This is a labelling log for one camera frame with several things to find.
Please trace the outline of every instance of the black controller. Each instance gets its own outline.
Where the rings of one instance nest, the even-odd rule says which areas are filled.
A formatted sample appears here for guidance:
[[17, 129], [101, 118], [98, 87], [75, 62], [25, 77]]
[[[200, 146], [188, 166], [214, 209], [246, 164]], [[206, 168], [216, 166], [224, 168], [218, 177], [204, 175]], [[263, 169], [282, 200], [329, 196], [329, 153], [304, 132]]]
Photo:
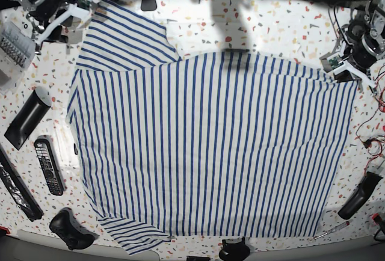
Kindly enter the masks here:
[[37, 139], [34, 145], [49, 192], [51, 192], [52, 195], [61, 196], [64, 192], [63, 183], [49, 141], [46, 139]]
[[91, 234], [82, 234], [70, 222], [68, 210], [61, 210], [49, 224], [52, 232], [60, 237], [69, 250], [81, 250], [91, 246], [95, 237]]

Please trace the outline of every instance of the remote control button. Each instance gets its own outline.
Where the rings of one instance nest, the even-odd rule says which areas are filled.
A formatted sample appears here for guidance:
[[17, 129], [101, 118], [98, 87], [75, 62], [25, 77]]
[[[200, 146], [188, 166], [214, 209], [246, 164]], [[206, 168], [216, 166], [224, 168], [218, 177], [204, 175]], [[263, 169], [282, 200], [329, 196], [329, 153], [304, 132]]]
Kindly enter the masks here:
[[49, 179], [51, 179], [51, 178], [54, 176], [54, 174], [52, 174], [52, 172], [51, 172], [50, 170], [45, 170], [45, 171], [44, 171], [44, 175], [45, 175], [47, 178], [49, 178]]

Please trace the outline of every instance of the terrazzo surface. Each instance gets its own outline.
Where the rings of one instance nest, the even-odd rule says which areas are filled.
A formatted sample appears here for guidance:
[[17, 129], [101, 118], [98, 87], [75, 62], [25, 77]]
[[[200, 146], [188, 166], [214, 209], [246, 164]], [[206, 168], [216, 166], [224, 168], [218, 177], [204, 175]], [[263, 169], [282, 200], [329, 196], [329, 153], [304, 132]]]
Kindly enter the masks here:
[[[296, 0], [156, 0], [156, 11], [140, 10], [141, 0], [120, 0], [129, 9], [166, 26], [167, 37], [183, 58], [202, 52], [222, 49], [248, 49], [287, 58], [299, 63], [321, 68], [319, 58], [334, 48], [335, 21], [328, 7]], [[338, 10], [341, 24], [348, 23], [350, 10]], [[14, 22], [25, 34], [31, 32], [21, 9], [1, 12], [1, 22]], [[86, 31], [73, 31], [71, 36], [81, 37]], [[8, 227], [16, 236], [17, 230], [57, 237], [48, 228], [50, 220], [63, 207], [70, 207], [76, 219], [86, 229], [100, 237], [95, 244], [118, 247], [103, 231], [95, 218], [81, 185], [79, 162], [73, 152], [73, 138], [65, 123], [66, 106], [76, 59], [81, 42], [64, 45], [44, 43], [42, 54], [36, 56], [25, 72], [18, 87], [0, 95], [0, 143], [11, 163], [20, 174], [32, 196], [44, 212], [41, 220], [30, 222], [13, 202], [4, 184], [0, 182], [0, 226]], [[372, 67], [377, 76], [384, 62]], [[45, 87], [50, 94], [52, 107], [17, 151], [5, 139], [4, 133], [20, 111], [35, 87]], [[357, 92], [351, 117], [351, 126], [339, 169], [325, 205], [318, 233], [343, 222], [337, 212], [363, 176], [369, 154], [355, 138], [359, 124], [369, 119], [377, 109], [377, 102], [368, 87]], [[360, 130], [362, 138], [385, 131], [385, 113], [378, 113]], [[63, 196], [51, 195], [35, 155], [33, 142], [40, 135], [51, 136], [57, 162], [63, 174], [66, 191]], [[379, 165], [382, 159], [374, 161]], [[310, 238], [250, 238], [252, 251], [283, 250], [327, 244], [371, 235], [375, 226], [371, 215], [384, 211], [384, 185], [382, 180], [369, 201], [353, 216], [347, 228], [313, 241]], [[163, 243], [154, 251], [160, 259], [185, 259], [186, 256], [208, 256], [218, 259], [221, 237], [176, 237]]]

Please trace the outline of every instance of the black device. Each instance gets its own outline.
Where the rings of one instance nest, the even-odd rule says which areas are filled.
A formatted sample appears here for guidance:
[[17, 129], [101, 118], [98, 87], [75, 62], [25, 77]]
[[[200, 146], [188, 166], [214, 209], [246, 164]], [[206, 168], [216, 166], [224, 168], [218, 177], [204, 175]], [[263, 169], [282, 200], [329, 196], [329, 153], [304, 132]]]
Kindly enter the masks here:
[[243, 261], [250, 255], [250, 248], [246, 245], [245, 237], [239, 242], [222, 240], [222, 245], [219, 258], [224, 261]]
[[72, 225], [70, 217], [70, 212], [62, 209], [49, 223], [50, 230], [67, 244], [69, 250], [81, 250], [91, 246], [95, 237], [77, 231]]
[[210, 261], [210, 257], [187, 256], [186, 261]]
[[49, 192], [51, 192], [52, 195], [61, 196], [64, 192], [64, 188], [57, 163], [51, 150], [51, 144], [46, 139], [37, 139], [34, 145], [38, 161], [40, 166], [42, 166], [46, 178]]
[[377, 241], [377, 242], [381, 242], [381, 243], [384, 243], [385, 242], [385, 239], [384, 238], [378, 238], [378, 235], [380, 234], [380, 232], [383, 233], [383, 235], [385, 235], [385, 222], [383, 221], [383, 219], [380, 217], [380, 215], [378, 213], [374, 214], [372, 216], [372, 219], [373, 221], [380, 226], [380, 228], [377, 230], [377, 232], [375, 232], [374, 234], [374, 241]]
[[16, 205], [25, 213], [30, 221], [39, 220], [43, 216], [35, 200], [30, 196], [22, 179], [16, 174], [0, 146], [0, 179], [11, 194]]
[[20, 150], [49, 108], [50, 106], [44, 103], [34, 90], [11, 122], [4, 136], [16, 149]]
[[352, 196], [346, 201], [341, 210], [338, 211], [338, 215], [342, 219], [350, 219], [366, 203], [381, 179], [382, 177], [375, 173], [366, 172]]

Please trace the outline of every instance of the red wire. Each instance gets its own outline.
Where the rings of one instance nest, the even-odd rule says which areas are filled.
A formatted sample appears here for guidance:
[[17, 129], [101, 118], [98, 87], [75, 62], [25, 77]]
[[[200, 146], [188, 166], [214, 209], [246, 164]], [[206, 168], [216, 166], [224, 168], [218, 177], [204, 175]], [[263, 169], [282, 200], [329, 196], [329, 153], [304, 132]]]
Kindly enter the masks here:
[[[376, 115], [376, 113], [377, 113], [378, 111], [380, 111], [380, 112], [385, 112], [385, 101], [384, 101], [384, 99], [383, 99], [383, 96], [384, 96], [384, 93], [385, 93], [385, 87], [384, 87], [383, 89], [380, 88], [380, 80], [385, 76], [385, 73], [383, 73], [383, 74], [380, 76], [381, 70], [382, 70], [382, 68], [384, 68], [384, 67], [385, 67], [385, 66], [382, 66], [382, 67], [380, 68], [380, 70], [379, 70], [379, 72], [378, 72], [378, 76], [377, 76], [377, 78], [376, 78], [376, 88], [377, 88], [377, 89], [379, 88], [379, 89], [381, 90], [381, 93], [380, 93], [380, 95], [379, 95], [379, 98], [378, 98], [378, 99], [375, 99], [375, 100], [378, 102], [378, 108], [375, 110], [373, 116], [372, 116], [369, 120], [364, 121], [364, 122], [357, 128], [357, 130], [356, 130], [356, 136], [357, 136], [357, 138], [361, 141], [361, 143], [363, 143], [363, 144], [364, 144], [365, 142], [362, 141], [361, 137], [358, 135], [358, 131], [361, 129], [361, 127], [362, 127], [364, 124], [366, 124], [367, 122], [371, 121], [371, 120], [374, 118], [374, 116]], [[377, 136], [377, 137], [370, 138], [370, 139], [368, 139], [368, 140], [370, 140], [371, 143], [373, 143], [373, 142], [378, 143], [378, 145], [380, 146], [380, 150], [379, 150], [378, 153], [373, 154], [373, 153], [370, 152], [370, 149], [369, 149], [370, 147], [372, 147], [372, 145], [370, 145], [370, 146], [368, 147], [368, 153], [369, 153], [372, 157], [371, 157], [371, 158], [368, 160], [368, 162], [366, 163], [366, 166], [365, 166], [365, 168], [364, 168], [364, 174], [366, 174], [366, 170], [368, 169], [369, 164], [370, 164], [373, 160], [375, 160], [375, 159], [377, 159], [378, 157], [382, 156], [382, 154], [383, 154], [383, 145], [382, 145], [382, 143], [385, 143], [385, 136]]]

